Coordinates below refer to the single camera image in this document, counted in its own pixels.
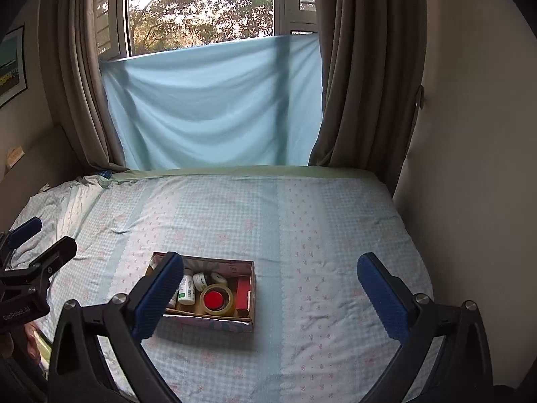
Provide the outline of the person's left hand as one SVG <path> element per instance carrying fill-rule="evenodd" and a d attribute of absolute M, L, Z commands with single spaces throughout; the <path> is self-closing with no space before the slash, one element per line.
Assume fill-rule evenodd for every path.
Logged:
<path fill-rule="evenodd" d="M 8 359 L 14 353 L 14 348 L 21 348 L 27 357 L 37 365 L 41 355 L 36 342 L 36 323 L 30 322 L 23 326 L 24 334 L 19 335 L 14 341 L 10 333 L 2 333 L 0 336 L 1 358 Z"/>

